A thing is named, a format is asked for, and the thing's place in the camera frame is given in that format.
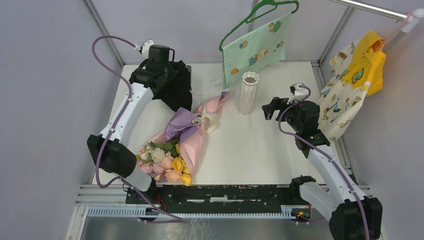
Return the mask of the pink purple flower bouquet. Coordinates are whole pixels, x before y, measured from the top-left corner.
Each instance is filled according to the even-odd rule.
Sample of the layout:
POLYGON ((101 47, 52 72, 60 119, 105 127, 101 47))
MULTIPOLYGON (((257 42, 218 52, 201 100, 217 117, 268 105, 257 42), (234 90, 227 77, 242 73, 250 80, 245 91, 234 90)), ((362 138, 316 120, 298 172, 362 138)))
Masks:
POLYGON ((219 126, 228 95, 223 91, 193 112, 179 108, 166 127, 139 149, 136 160, 141 171, 157 183, 190 187, 204 155, 206 135, 219 126))

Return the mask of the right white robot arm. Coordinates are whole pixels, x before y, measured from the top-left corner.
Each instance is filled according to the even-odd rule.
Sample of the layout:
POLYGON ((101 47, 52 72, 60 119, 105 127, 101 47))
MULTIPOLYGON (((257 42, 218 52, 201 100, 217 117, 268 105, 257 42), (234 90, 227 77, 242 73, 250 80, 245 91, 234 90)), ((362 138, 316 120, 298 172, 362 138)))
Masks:
POLYGON ((308 100, 274 97, 261 107, 266 120, 278 111, 278 124, 293 129, 295 144, 324 180, 324 190, 311 176, 293 178, 289 199, 295 204, 311 204, 327 220, 335 240, 378 240, 381 237, 383 206, 369 197, 347 174, 335 156, 330 142, 318 129, 320 107, 308 100))

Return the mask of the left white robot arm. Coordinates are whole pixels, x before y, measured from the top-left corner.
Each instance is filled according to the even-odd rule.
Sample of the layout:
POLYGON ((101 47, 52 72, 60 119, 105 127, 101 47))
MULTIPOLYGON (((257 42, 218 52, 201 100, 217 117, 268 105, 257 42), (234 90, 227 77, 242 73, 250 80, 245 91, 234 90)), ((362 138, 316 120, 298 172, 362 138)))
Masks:
POLYGON ((102 169, 138 189, 137 196, 145 204, 156 200, 157 190, 152 187, 150 174, 137 166, 136 155, 128 149, 128 144, 143 110, 177 75, 171 65, 174 59, 170 56, 171 51, 168 46, 149 46, 147 59, 141 63, 139 72, 124 82, 128 90, 111 122, 98 135, 90 135, 87 140, 97 184, 101 183, 99 169, 102 169))

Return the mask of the black cloth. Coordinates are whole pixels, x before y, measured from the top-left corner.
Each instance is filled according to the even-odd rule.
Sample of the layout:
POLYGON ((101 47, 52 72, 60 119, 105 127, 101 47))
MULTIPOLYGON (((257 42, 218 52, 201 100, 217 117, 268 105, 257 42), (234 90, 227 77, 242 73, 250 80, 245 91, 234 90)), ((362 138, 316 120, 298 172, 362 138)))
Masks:
POLYGON ((191 72, 182 60, 169 62, 176 76, 165 85, 159 99, 162 100, 171 110, 176 112, 179 108, 184 108, 189 112, 192 109, 193 95, 191 93, 191 72))

